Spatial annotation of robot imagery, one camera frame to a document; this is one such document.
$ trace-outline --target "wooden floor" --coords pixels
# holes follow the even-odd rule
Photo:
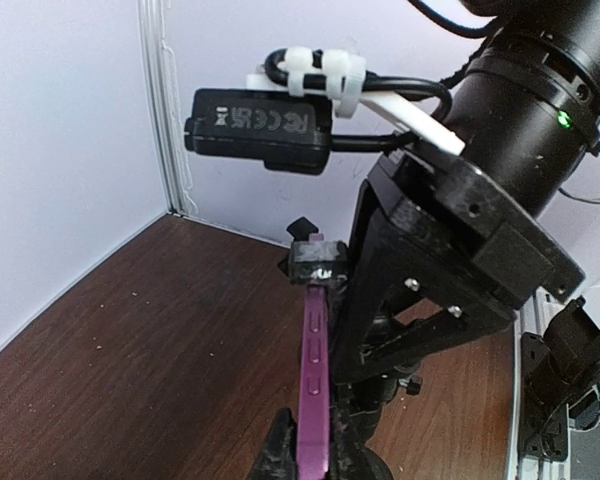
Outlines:
[[[0,480],[244,478],[296,404],[302,292],[282,254],[173,217],[122,248],[0,354]],[[396,478],[503,477],[510,345],[425,361],[372,443]]]

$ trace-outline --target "green led light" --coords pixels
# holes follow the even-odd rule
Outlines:
[[[558,123],[565,130],[569,130],[573,127],[573,120],[571,120],[569,114],[564,110],[558,112]]]

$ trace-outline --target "white wall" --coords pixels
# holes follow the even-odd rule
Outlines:
[[[428,3],[460,23],[485,22],[459,2]],[[439,79],[465,63],[479,43],[443,31],[406,0],[171,0],[165,19],[166,42],[177,60],[174,83],[182,119],[197,88],[240,88],[244,74],[277,48],[344,47],[365,56],[369,68],[380,74]],[[363,113],[354,121],[340,121],[337,130],[390,131],[379,117]],[[334,154],[320,177],[268,172],[247,160],[187,158],[193,178],[189,195],[197,206],[191,207],[192,216],[286,241],[285,226],[301,215],[328,237],[348,239],[358,187],[376,155]],[[587,158],[567,185],[574,193],[600,194],[600,158]],[[559,197],[542,221],[592,278],[600,274],[600,207]]]
[[[0,0],[0,348],[165,210],[136,2]]]

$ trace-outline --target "purple stick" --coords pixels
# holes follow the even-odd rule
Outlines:
[[[296,462],[299,480],[329,471],[329,350],[325,287],[308,286],[304,300]]]

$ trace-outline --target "silver screw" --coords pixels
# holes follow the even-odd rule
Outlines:
[[[420,290],[420,282],[417,281],[415,278],[407,278],[404,284],[409,290],[413,290],[414,292]]]
[[[460,318],[462,316],[462,309],[456,305],[447,308],[447,311],[456,318]]]

